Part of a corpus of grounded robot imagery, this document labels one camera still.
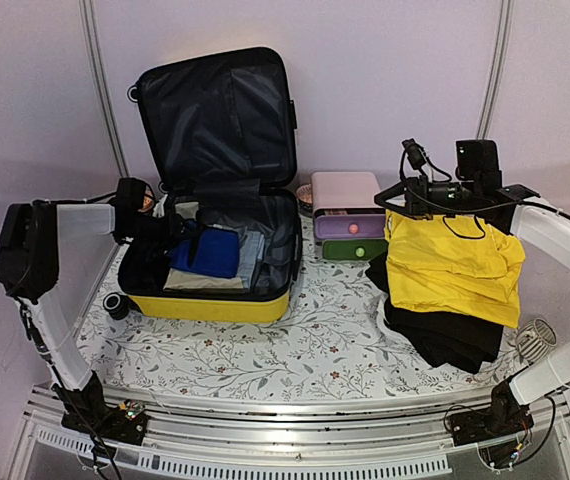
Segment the grey fabric pouch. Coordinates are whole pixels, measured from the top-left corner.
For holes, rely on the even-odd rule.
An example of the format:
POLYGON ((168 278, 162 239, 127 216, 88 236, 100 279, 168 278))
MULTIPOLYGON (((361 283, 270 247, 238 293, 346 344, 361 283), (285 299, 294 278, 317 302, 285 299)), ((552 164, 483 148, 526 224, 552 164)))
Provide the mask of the grey fabric pouch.
POLYGON ((259 231, 246 230, 240 238, 239 265, 236 276, 246 291, 252 287, 261 266, 265 250, 265 237, 259 231))

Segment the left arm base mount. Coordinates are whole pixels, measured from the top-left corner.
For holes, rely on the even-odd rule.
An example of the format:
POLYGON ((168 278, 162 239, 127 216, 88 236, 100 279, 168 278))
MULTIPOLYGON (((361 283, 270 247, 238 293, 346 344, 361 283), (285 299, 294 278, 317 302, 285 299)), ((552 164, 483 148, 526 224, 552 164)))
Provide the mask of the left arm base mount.
POLYGON ((66 412, 62 426, 92 439, 114 440, 130 445, 141 446, 147 431, 149 417, 139 413, 134 418, 119 407, 109 407, 104 403, 85 406, 65 405, 66 412))

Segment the yellow Pikachu suitcase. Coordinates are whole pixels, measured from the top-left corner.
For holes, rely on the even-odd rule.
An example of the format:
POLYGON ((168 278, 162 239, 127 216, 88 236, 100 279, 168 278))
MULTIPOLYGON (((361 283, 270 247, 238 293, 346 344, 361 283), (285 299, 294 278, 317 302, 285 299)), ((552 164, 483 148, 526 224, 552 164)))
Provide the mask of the yellow Pikachu suitcase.
MULTIPOLYGON (((249 291, 164 291, 173 245, 127 239, 114 319, 150 317, 271 323, 289 307, 302 257, 302 225, 289 184, 297 173, 296 117, 281 56, 268 47, 154 67, 130 89, 165 196, 191 225, 265 237, 249 291)), ((162 217, 160 202, 154 217, 162 217)))

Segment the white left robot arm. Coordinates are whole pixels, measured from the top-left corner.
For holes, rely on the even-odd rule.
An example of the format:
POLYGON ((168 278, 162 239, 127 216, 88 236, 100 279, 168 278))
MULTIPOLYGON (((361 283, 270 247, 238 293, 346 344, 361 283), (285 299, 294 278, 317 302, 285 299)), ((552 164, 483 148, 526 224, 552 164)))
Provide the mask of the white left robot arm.
POLYGON ((16 304, 28 339, 65 391, 82 391, 94 372, 73 338, 57 284, 63 240, 112 236, 160 238, 178 233, 174 197, 160 202, 163 216, 143 212, 148 184, 126 177, 94 198, 37 199, 7 208, 0 232, 0 284, 16 304))

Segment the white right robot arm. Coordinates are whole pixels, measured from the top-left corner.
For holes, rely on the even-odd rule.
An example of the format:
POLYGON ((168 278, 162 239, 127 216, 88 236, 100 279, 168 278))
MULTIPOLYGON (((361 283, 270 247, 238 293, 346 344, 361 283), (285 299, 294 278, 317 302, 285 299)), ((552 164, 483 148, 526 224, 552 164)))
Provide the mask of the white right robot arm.
POLYGON ((549 320, 561 344, 494 388, 494 405, 483 412, 481 422, 489 435, 502 436, 519 422, 520 408, 570 388, 570 214, 524 185, 505 185, 494 141, 459 140, 456 156, 455 172, 434 179, 431 175, 439 169, 425 148, 414 139, 404 140, 399 181, 377 193, 374 202, 414 219, 485 219, 533 248, 536 259, 548 266, 548 280, 541 268, 527 268, 526 310, 549 320))

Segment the yellow cloth item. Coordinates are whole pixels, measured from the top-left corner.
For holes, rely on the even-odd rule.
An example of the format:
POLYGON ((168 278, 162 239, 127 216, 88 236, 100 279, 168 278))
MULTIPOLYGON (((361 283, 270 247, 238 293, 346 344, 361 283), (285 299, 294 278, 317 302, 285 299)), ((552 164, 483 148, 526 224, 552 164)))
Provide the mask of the yellow cloth item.
POLYGON ((414 220, 386 213, 391 304, 418 313, 462 314, 517 328, 521 241, 469 216, 414 220))

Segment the pink purple drawer box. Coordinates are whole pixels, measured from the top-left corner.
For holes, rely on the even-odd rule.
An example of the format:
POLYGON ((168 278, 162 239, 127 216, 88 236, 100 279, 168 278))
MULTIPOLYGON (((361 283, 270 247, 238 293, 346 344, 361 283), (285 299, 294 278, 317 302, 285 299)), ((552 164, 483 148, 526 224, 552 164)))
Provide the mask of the pink purple drawer box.
POLYGON ((314 233, 321 240, 382 238, 385 212, 374 203, 379 183, 372 172, 311 175, 314 233))

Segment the beige cloth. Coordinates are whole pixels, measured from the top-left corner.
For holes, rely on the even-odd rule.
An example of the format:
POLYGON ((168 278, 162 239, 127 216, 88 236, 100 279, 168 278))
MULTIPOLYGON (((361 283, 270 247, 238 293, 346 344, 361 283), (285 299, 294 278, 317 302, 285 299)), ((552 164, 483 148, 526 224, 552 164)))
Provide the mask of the beige cloth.
POLYGON ((246 291, 240 277, 219 278, 171 269, 163 287, 164 291, 246 291))

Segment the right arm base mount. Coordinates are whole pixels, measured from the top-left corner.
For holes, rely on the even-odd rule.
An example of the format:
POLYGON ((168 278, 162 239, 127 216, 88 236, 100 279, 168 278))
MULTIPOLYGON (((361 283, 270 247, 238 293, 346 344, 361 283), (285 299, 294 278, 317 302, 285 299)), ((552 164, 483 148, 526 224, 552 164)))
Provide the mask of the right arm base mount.
POLYGON ((529 433, 534 420, 529 404, 521 404, 511 389, 511 377, 491 391, 490 405, 484 409, 464 406, 444 418, 454 445, 480 443, 520 432, 529 433))

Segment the blue fabric pouch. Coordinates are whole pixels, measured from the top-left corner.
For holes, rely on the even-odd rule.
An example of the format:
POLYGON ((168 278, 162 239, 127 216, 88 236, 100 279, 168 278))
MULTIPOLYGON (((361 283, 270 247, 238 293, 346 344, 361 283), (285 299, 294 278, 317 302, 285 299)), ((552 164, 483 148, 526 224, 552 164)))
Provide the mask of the blue fabric pouch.
POLYGON ((231 230, 207 227, 181 240, 168 257, 174 270, 229 279, 236 276, 239 267, 239 236, 231 230))

